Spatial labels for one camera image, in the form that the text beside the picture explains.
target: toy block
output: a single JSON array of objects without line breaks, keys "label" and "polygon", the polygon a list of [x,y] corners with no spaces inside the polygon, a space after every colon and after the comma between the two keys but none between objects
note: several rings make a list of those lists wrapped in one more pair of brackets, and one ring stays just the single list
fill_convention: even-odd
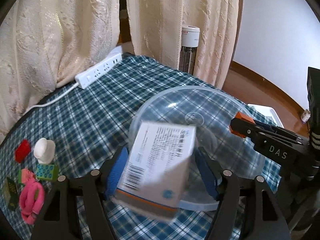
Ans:
[{"label": "toy block", "polygon": [[18,182],[20,184],[25,184],[29,179],[35,178],[35,174],[28,169],[19,170]]},{"label": "toy block", "polygon": [[19,203],[19,196],[16,183],[9,177],[4,180],[2,194],[8,209],[15,211]]},{"label": "toy block", "polygon": [[38,164],[36,177],[40,180],[56,181],[58,178],[59,168],[54,164]]},{"label": "toy block", "polygon": [[24,158],[31,152],[30,144],[27,140],[23,140],[14,152],[14,159],[17,163],[21,163]]}]

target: electrical outlet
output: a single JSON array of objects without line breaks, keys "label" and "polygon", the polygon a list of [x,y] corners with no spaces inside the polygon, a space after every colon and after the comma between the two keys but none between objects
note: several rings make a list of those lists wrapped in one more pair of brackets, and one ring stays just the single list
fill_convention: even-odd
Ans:
[{"label": "electrical outlet", "polygon": [[75,76],[75,80],[79,84],[80,88],[85,89],[93,82],[101,78],[104,74],[109,72],[120,61],[122,61],[122,56],[120,53],[110,53],[98,64],[77,74]]}]

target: blue plaid fabric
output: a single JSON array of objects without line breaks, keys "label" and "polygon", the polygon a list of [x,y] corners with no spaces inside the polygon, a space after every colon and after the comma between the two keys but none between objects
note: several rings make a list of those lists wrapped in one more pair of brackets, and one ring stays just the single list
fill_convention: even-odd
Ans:
[{"label": "blue plaid fabric", "polygon": [[[57,103],[38,108],[9,136],[0,148],[0,182],[17,178],[19,169],[36,170],[36,159],[30,153],[18,164],[14,151],[25,138],[33,147],[45,137],[56,143],[54,163],[60,174],[69,178],[84,176],[113,156],[117,146],[127,140],[132,118],[140,106],[155,94],[177,86],[213,86],[189,74],[173,70],[144,56],[129,57],[86,90],[77,88]],[[50,100],[66,91],[70,85],[53,95]],[[243,104],[261,122],[272,121]],[[279,165],[266,158],[262,175],[272,190],[279,183]],[[47,190],[51,184],[44,182]],[[105,210],[119,239],[204,239],[214,212],[193,212],[181,209],[168,224],[149,220],[143,216],[105,202]],[[22,239],[30,239],[32,227],[21,218],[20,211],[9,211],[0,194],[0,208]],[[91,239],[86,224],[84,204],[78,198],[78,212],[84,239]],[[239,236],[235,228],[232,239]]]}]

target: barcode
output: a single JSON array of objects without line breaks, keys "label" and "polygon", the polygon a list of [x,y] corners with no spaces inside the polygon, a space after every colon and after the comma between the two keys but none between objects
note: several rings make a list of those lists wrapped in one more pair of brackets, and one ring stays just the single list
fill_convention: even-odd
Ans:
[{"label": "barcode", "polygon": [[124,186],[132,190],[139,190],[143,175],[143,168],[129,164],[127,174],[124,179]]}]

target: blue gripper pad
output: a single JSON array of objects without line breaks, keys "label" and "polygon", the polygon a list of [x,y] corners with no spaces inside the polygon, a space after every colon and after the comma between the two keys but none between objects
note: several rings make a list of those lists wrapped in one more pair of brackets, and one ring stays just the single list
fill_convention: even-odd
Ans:
[{"label": "blue gripper pad", "polygon": [[211,172],[203,154],[198,150],[194,150],[195,160],[200,172],[202,181],[204,182],[205,189],[207,193],[212,196],[215,200],[218,200],[219,193],[217,192],[217,179],[214,174]]},{"label": "blue gripper pad", "polygon": [[106,199],[108,199],[109,196],[115,193],[127,160],[128,149],[126,147],[123,147],[107,178],[107,190],[104,192],[104,196]]}]

